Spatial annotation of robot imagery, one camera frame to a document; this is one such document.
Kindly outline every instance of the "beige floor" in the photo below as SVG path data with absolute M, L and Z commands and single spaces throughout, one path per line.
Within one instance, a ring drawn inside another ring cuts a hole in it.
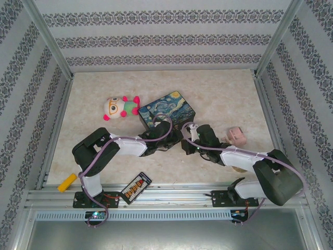
M 103 104 L 110 96 L 139 95 L 146 105 L 178 90 L 195 110 L 195 123 L 210 124 L 216 136 L 240 126 L 248 143 L 243 148 L 268 152 L 273 144 L 250 70 L 131 71 L 76 73 L 62 123 L 47 184 L 60 184 L 78 173 L 72 148 L 99 127 L 117 135 L 135 136 L 144 131 L 139 117 L 103 120 Z M 102 183 L 128 183 L 141 171 L 154 183 L 232 182 L 254 179 L 204 161 L 198 154 L 186 156 L 180 143 L 168 152 L 148 157 L 116 156 L 101 172 Z

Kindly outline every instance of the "painted box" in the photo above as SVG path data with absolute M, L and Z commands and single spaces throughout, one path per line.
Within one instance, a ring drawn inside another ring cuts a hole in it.
M 140 120 L 146 129 L 154 127 L 152 120 L 157 114 L 167 114 L 172 119 L 173 127 L 181 129 L 184 123 L 194 120 L 196 113 L 182 95 L 174 91 L 139 109 Z

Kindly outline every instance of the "yellow sponge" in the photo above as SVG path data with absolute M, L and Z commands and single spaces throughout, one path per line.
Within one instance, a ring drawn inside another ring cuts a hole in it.
M 73 173 L 70 176 L 68 176 L 67 179 L 64 180 L 64 182 L 58 187 L 58 190 L 61 192 L 66 191 L 66 189 L 75 181 L 78 177 Z

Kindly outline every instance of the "plush doll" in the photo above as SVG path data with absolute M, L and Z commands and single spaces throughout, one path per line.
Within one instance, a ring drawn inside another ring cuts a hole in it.
M 108 121 L 110 119 L 115 119 L 119 117 L 126 117 L 130 115 L 137 116 L 139 114 L 138 110 L 140 108 L 140 98 L 138 96 L 134 97 L 133 101 L 129 101 L 126 96 L 122 99 L 118 97 L 111 97 L 107 99 L 104 104 L 103 116 L 104 120 Z

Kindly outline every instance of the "gray metal panel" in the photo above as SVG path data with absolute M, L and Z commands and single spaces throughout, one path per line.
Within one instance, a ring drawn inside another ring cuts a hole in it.
M 243 227 L 228 221 L 114 221 L 99 229 L 83 222 L 36 221 L 28 249 L 306 249 L 291 209 L 262 210 Z

